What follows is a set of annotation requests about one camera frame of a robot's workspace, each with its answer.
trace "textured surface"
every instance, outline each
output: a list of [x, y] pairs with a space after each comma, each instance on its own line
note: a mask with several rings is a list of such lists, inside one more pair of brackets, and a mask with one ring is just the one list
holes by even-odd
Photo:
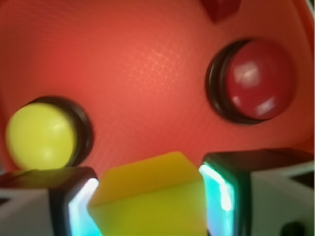
[[[95, 143], [83, 163], [104, 170], [181, 151], [287, 147], [314, 130], [314, 61], [293, 1], [243, 0], [213, 24], [197, 0], [5, 0], [0, 8], [0, 128], [21, 106], [59, 95], [89, 114]], [[253, 126], [218, 117], [205, 95], [213, 56], [243, 37], [279, 43], [298, 85], [290, 107]]]

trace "plastic toy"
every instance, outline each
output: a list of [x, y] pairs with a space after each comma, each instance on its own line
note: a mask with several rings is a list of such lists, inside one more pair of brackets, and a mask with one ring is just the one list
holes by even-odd
[[202, 176], [178, 152], [108, 170], [89, 212], [102, 235], [207, 235]]
[[[224, 11], [224, 4], [218, 6]], [[217, 114], [205, 83], [215, 55], [248, 38], [281, 47], [292, 62], [296, 86], [280, 114], [243, 126]], [[313, 38], [314, 21], [301, 0], [242, 0], [215, 22], [199, 0], [3, 1], [3, 166], [18, 169], [4, 138], [8, 121], [43, 96], [65, 98], [86, 113], [94, 142], [76, 165], [91, 166], [99, 176], [172, 151], [196, 166], [205, 153], [215, 151], [313, 151], [308, 145], [314, 135]]]

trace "yellow cube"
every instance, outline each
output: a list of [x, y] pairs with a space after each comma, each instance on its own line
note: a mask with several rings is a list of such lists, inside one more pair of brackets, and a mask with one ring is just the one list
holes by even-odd
[[201, 174], [180, 152], [108, 170], [89, 203], [105, 236], [205, 236]]

